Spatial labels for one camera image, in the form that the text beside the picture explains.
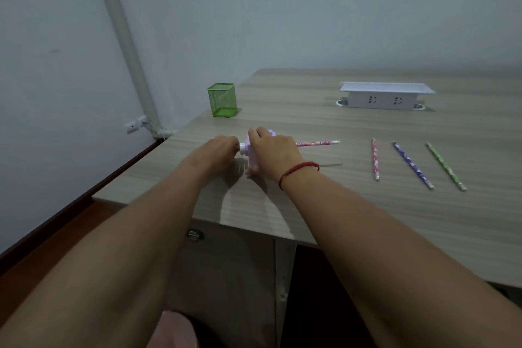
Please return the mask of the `person's right hand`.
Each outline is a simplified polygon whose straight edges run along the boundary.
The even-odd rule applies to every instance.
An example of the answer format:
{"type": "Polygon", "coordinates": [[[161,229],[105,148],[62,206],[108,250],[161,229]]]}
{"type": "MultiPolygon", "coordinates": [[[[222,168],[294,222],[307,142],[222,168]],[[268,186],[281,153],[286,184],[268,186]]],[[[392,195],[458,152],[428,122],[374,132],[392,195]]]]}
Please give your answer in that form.
{"type": "Polygon", "coordinates": [[[272,181],[278,181],[288,170],[305,162],[295,140],[284,135],[274,136],[266,156],[261,164],[263,167],[261,175],[272,181]]]}

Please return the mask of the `person's left hand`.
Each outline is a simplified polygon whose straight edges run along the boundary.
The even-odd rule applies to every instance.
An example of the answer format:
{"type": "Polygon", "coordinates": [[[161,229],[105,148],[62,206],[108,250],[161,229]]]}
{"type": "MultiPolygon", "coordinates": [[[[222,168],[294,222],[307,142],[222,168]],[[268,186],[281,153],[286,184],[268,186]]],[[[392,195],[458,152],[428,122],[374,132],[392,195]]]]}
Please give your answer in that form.
{"type": "Polygon", "coordinates": [[[234,163],[235,158],[225,160],[224,139],[225,135],[218,135],[200,146],[195,153],[198,163],[211,175],[222,173],[234,163]]]}

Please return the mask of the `purple pencil sharpener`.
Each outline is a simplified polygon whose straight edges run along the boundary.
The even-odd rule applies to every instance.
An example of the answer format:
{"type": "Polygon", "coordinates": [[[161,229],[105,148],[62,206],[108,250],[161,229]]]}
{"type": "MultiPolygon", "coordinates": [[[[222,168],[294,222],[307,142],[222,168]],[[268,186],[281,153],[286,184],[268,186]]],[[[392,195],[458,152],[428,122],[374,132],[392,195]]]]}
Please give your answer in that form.
{"type": "Polygon", "coordinates": [[[261,164],[267,157],[269,145],[274,141],[275,132],[265,127],[250,128],[247,139],[240,143],[240,154],[247,157],[246,173],[250,176],[261,175],[261,164]]]}

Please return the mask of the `person's left forearm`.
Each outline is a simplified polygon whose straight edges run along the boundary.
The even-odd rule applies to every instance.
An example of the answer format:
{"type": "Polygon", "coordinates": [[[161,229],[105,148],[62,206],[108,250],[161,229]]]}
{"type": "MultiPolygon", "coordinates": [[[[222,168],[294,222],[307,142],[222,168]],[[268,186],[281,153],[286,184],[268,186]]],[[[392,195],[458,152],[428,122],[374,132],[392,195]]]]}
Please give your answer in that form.
{"type": "Polygon", "coordinates": [[[0,329],[0,348],[146,348],[214,170],[209,159],[189,156],[88,233],[0,329]]]}

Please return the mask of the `person's right forearm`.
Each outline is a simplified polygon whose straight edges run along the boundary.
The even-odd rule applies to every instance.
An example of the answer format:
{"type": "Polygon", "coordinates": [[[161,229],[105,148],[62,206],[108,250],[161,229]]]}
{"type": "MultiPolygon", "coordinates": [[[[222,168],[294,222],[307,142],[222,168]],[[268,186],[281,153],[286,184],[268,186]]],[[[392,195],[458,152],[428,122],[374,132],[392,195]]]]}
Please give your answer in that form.
{"type": "Polygon", "coordinates": [[[277,181],[358,306],[408,348],[522,348],[522,310],[388,213],[304,162],[277,181]]]}

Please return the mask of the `green mesh pen holder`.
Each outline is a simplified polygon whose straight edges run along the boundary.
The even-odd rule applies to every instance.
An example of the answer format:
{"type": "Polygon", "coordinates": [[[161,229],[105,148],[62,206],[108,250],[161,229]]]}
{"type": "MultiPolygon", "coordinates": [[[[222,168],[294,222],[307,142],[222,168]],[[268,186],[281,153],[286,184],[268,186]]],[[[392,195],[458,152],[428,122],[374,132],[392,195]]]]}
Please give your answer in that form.
{"type": "Polygon", "coordinates": [[[238,114],[237,97],[233,83],[214,83],[207,88],[212,116],[232,118],[238,114]]]}

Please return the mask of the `white pipe clamp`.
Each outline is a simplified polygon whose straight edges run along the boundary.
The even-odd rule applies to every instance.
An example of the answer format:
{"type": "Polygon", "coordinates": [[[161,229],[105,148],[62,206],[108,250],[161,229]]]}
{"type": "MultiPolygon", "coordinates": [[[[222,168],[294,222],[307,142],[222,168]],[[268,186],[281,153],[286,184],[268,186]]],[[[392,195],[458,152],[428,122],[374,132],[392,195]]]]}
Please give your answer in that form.
{"type": "Polygon", "coordinates": [[[154,125],[146,115],[143,115],[134,121],[126,123],[124,127],[127,134],[137,132],[140,128],[144,128],[151,133],[154,139],[161,139],[164,141],[172,137],[178,131],[159,128],[156,125],[154,125]]]}

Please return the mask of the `pink floral pencil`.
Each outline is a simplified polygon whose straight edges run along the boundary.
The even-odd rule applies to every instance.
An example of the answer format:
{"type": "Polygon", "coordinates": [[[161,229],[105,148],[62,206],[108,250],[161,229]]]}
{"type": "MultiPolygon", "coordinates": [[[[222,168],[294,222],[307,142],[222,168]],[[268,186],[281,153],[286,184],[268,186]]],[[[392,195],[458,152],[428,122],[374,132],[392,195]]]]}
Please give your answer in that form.
{"type": "Polygon", "coordinates": [[[372,157],[373,157],[373,173],[375,181],[380,181],[380,167],[378,161],[376,139],[371,140],[372,157]]]}

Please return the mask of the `wooden desk cabinet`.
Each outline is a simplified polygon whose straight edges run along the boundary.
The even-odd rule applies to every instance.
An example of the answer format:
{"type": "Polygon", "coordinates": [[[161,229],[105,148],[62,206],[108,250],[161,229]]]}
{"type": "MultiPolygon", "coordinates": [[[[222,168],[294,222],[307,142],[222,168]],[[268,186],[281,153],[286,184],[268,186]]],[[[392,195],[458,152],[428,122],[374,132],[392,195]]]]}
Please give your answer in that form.
{"type": "Polygon", "coordinates": [[[166,308],[201,321],[228,348],[279,348],[297,244],[192,220],[202,241],[176,255],[166,308]]]}

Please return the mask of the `white desk socket box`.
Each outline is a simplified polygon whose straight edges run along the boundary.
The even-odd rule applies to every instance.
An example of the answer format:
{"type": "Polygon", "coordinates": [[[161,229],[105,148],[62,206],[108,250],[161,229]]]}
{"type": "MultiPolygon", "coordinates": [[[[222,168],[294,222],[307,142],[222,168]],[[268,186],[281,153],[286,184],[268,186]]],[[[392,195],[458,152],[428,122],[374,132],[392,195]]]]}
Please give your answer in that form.
{"type": "Polygon", "coordinates": [[[340,91],[346,96],[335,104],[349,108],[424,110],[418,97],[436,94],[424,83],[340,82],[340,85],[340,91]]]}

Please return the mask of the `purple patterned pencil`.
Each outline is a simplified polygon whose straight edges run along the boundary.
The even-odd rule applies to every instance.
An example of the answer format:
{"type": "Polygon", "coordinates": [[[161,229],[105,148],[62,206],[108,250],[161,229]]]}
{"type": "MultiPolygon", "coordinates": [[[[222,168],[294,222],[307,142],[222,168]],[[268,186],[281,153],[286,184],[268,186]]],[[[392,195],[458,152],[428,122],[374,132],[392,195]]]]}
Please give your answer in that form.
{"type": "Polygon", "coordinates": [[[418,178],[421,179],[422,182],[428,187],[428,189],[432,191],[435,190],[434,185],[427,179],[426,175],[421,172],[419,167],[415,165],[413,160],[406,154],[406,152],[401,148],[401,146],[395,141],[392,142],[392,146],[400,154],[403,160],[410,166],[410,168],[415,172],[418,178]]]}

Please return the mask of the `green patterned pencil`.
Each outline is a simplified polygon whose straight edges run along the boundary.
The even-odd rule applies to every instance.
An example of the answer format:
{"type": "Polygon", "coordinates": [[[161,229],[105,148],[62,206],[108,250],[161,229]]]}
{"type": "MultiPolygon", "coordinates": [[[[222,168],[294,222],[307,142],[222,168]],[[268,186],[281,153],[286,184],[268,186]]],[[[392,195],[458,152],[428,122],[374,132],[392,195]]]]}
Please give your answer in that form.
{"type": "Polygon", "coordinates": [[[446,163],[446,161],[442,158],[440,153],[435,149],[435,147],[429,143],[426,142],[426,147],[429,150],[429,152],[432,154],[432,156],[437,160],[437,162],[440,164],[440,166],[445,170],[447,175],[451,178],[453,183],[459,188],[462,192],[467,192],[467,187],[464,185],[464,183],[460,180],[460,178],[453,172],[452,168],[446,163]]]}

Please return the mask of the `person's leg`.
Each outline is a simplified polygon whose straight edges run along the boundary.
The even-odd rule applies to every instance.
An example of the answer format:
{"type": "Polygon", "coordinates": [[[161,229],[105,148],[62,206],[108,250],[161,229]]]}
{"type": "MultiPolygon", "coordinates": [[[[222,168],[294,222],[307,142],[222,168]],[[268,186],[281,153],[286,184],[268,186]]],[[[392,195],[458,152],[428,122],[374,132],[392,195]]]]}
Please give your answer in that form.
{"type": "Polygon", "coordinates": [[[146,348],[199,348],[199,341],[187,317],[163,311],[146,348]]]}

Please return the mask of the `white wall pipe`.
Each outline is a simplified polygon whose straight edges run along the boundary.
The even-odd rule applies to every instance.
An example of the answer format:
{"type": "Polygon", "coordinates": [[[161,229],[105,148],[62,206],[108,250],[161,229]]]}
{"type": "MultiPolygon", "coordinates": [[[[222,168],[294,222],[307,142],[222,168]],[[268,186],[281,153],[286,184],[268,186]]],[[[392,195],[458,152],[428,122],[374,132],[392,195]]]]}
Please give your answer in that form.
{"type": "Polygon", "coordinates": [[[154,104],[145,72],[129,28],[121,0],[103,0],[110,17],[114,33],[120,45],[128,72],[142,110],[147,117],[144,125],[156,138],[164,136],[159,115],[154,104]]]}

